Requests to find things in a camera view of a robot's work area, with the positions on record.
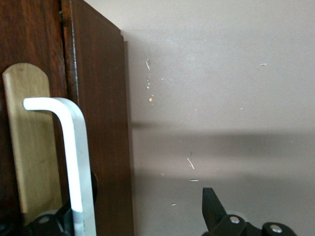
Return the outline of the white drawer handle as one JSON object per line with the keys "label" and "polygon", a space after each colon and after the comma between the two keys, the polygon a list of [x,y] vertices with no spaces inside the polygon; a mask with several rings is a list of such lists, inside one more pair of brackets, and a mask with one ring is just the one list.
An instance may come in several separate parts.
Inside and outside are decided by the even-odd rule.
{"label": "white drawer handle", "polygon": [[28,111],[52,112],[60,120],[74,234],[96,236],[87,129],[82,111],[66,98],[25,98],[23,105]]}

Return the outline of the dark wooden box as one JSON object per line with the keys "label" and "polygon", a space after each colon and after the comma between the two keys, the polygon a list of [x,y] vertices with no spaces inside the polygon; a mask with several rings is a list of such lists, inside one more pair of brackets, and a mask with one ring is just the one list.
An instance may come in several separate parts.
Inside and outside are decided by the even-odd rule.
{"label": "dark wooden box", "polygon": [[61,0],[68,98],[84,114],[98,185],[97,236],[134,236],[125,45],[85,0]]}

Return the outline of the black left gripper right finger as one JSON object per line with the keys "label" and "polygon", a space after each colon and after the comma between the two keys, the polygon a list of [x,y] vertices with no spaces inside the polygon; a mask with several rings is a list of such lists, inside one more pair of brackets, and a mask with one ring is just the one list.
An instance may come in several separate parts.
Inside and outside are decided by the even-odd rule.
{"label": "black left gripper right finger", "polygon": [[213,188],[203,188],[202,214],[208,231],[201,236],[296,236],[281,223],[267,222],[259,229],[241,216],[228,214]]}

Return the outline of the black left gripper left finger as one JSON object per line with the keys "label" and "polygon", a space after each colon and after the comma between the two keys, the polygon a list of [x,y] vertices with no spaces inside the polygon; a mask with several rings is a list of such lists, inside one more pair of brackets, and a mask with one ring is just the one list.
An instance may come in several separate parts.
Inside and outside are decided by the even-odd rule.
{"label": "black left gripper left finger", "polygon": [[70,201],[55,214],[37,217],[23,228],[23,236],[74,236],[73,216]]}

